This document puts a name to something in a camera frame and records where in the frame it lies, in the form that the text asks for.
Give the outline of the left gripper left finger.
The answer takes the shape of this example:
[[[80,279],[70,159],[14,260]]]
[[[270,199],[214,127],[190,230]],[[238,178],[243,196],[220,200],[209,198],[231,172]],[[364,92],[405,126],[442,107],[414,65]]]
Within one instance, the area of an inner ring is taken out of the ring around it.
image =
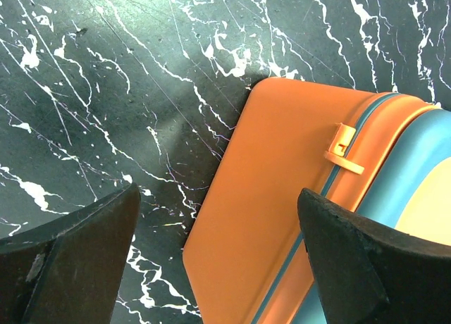
[[[1,239],[1,322],[110,323],[139,211],[131,184]]]

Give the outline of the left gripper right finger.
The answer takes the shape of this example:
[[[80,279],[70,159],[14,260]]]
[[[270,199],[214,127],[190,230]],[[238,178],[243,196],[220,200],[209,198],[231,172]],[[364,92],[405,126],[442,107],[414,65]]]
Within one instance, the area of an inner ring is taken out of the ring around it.
[[[449,323],[450,247],[304,188],[299,224],[327,323]]]

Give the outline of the teal divided tray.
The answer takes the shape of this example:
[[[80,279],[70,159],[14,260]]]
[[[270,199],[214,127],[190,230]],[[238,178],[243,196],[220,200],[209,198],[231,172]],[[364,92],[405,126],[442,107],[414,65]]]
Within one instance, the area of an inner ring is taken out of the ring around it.
[[[350,211],[360,208],[401,132],[422,111],[417,99],[398,93],[373,95],[363,101],[346,122],[338,124],[323,154],[332,168],[315,192]],[[324,321],[301,231],[252,321]]]

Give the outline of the orange medicine box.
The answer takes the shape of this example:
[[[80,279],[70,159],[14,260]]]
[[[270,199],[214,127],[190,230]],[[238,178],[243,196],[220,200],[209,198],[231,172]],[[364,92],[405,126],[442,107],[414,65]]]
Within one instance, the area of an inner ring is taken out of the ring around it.
[[[339,123],[372,93],[270,77],[250,92],[183,249],[204,323],[253,323],[301,231],[297,198],[332,166]],[[450,243],[450,112],[423,111],[401,132],[355,213]]]

